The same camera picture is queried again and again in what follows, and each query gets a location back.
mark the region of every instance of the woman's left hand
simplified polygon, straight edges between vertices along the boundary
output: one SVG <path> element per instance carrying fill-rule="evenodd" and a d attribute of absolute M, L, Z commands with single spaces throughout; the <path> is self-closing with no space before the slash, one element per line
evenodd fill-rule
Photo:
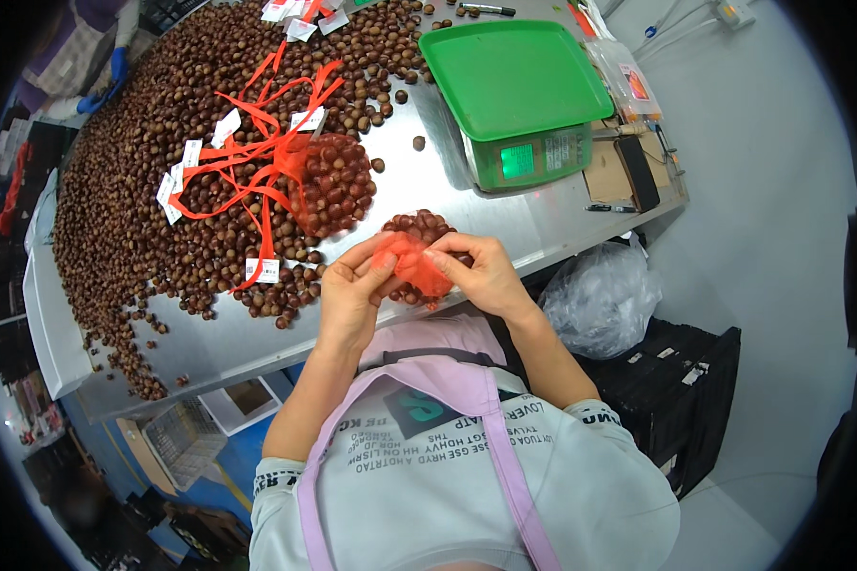
<path fill-rule="evenodd" d="M 372 268 L 375 248 L 391 232 L 376 234 L 350 248 L 320 279 L 320 334 L 317 344 L 329 354 L 347 354 L 357 363 L 375 336 L 377 310 L 389 293 L 397 257 Z"/>

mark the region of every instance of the electrical outlet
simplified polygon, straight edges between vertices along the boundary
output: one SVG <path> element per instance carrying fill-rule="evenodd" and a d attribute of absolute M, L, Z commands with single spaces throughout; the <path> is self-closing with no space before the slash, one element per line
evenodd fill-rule
<path fill-rule="evenodd" d="M 741 29 L 756 21 L 756 15 L 746 6 L 746 2 L 717 2 L 714 6 L 717 17 L 731 30 Z"/>

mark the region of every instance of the person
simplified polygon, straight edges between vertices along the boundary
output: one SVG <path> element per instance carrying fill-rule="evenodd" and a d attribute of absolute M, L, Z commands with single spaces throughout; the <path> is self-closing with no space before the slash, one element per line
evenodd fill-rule
<path fill-rule="evenodd" d="M 96 112 L 123 85 L 128 59 L 145 49 L 140 42 L 130 50 L 139 18 L 140 0 L 69 0 L 23 68 L 17 97 L 51 119 Z"/>
<path fill-rule="evenodd" d="M 481 316 L 376 332 L 396 259 L 378 234 L 323 275 L 320 334 L 254 480 L 252 569 L 656 569 L 679 530 L 663 474 L 561 344 L 502 244 L 425 250 L 503 319 L 532 394 Z M 468 252 L 471 268 L 449 252 Z"/>

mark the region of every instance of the red mesh bag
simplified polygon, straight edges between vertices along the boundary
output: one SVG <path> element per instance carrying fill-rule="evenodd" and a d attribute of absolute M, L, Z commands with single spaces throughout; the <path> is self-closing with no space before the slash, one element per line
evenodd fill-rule
<path fill-rule="evenodd" d="M 382 231 L 395 232 L 375 250 L 372 264 L 380 265 L 390 254 L 398 258 L 394 273 L 406 283 L 388 297 L 394 302 L 410 305 L 425 303 L 434 309 L 438 300 L 454 286 L 430 259 L 422 255 L 426 247 L 448 232 L 456 232 L 443 216 L 421 209 L 414 214 L 398 214 L 381 227 Z M 467 267 L 472 267 L 473 258 L 465 252 L 451 252 Z"/>
<path fill-rule="evenodd" d="M 365 218 L 377 191 L 366 148 L 353 137 L 299 135 L 288 148 L 282 172 L 289 176 L 289 200 L 301 229 L 327 237 Z"/>

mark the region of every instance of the clear plastic bag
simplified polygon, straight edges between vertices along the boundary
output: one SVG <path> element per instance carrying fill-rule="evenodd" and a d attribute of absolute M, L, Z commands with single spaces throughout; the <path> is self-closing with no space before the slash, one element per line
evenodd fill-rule
<path fill-rule="evenodd" d="M 572 353 L 610 359 L 644 339 L 661 286 L 639 245 L 604 242 L 562 266 L 539 305 Z"/>

